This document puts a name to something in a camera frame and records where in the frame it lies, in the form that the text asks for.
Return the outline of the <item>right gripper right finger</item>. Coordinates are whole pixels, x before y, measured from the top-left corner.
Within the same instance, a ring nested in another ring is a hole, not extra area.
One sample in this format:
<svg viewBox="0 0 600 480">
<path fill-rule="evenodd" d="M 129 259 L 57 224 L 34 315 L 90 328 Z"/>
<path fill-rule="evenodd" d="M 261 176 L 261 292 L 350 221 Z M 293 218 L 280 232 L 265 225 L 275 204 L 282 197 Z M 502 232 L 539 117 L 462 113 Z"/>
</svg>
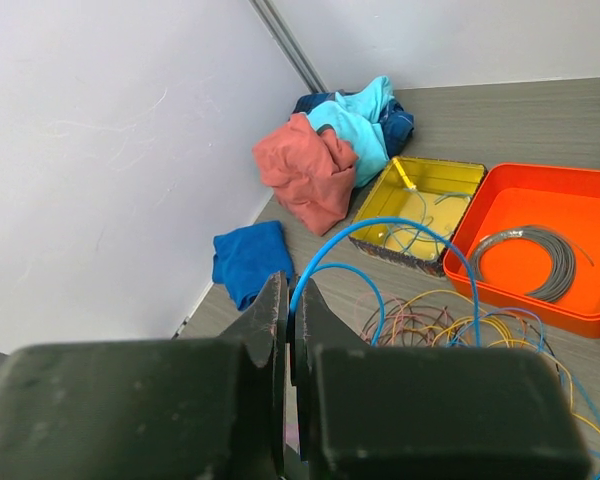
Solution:
<svg viewBox="0 0 600 480">
<path fill-rule="evenodd" d="M 519 348 L 373 347 L 313 281 L 290 300 L 299 455 L 313 479 L 584 479 L 556 369 Z"/>
</svg>

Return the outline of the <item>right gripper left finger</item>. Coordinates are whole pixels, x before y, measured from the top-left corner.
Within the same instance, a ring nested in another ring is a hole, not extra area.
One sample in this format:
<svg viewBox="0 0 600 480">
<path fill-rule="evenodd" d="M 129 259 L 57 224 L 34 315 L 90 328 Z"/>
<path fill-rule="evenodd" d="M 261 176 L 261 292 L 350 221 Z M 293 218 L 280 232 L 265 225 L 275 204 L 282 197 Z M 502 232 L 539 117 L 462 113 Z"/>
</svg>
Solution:
<svg viewBox="0 0 600 480">
<path fill-rule="evenodd" d="M 32 345 L 0 366 L 0 479 L 277 479 L 288 284 L 212 338 Z"/>
</svg>

